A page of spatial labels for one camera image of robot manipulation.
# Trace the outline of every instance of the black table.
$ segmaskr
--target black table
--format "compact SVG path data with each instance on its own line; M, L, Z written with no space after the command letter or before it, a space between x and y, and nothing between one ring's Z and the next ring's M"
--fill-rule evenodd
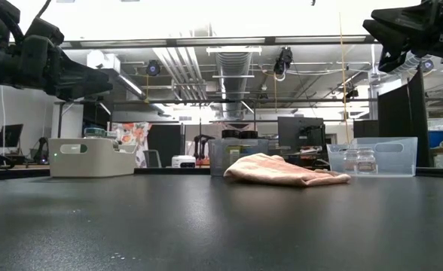
M4 270L443 270L443 179L0 181Z

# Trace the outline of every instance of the computer monitor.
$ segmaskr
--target computer monitor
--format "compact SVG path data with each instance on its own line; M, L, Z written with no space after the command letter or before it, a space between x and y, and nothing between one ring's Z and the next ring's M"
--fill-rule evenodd
M2 131L0 133L0 148L17 148L20 140L20 134L23 131L23 124L14 124L14 125L6 125L2 127ZM3 132L5 131L5 146L2 146L4 143Z
M278 117L279 146L299 150L303 146L325 147L322 118Z

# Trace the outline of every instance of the pink towel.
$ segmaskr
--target pink towel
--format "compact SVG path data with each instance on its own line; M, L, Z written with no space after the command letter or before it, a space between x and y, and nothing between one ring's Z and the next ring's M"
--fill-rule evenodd
M295 186L314 186L323 184L346 184L350 180L347 174L338 174L324 170L312 171L286 163L282 157L265 154L253 154L242 157L231 165L224 177L235 181L252 181L265 184L283 184Z

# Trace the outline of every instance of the white device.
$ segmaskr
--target white device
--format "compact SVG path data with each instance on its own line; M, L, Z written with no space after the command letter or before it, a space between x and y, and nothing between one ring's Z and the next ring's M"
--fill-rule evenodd
M196 165L197 160L189 155L176 155L171 159L171 167L175 169L194 169Z

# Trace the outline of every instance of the blue bin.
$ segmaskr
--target blue bin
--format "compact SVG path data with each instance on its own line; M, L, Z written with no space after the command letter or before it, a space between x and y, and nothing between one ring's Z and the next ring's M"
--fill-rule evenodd
M429 147L437 148L443 142L443 131L429 131Z

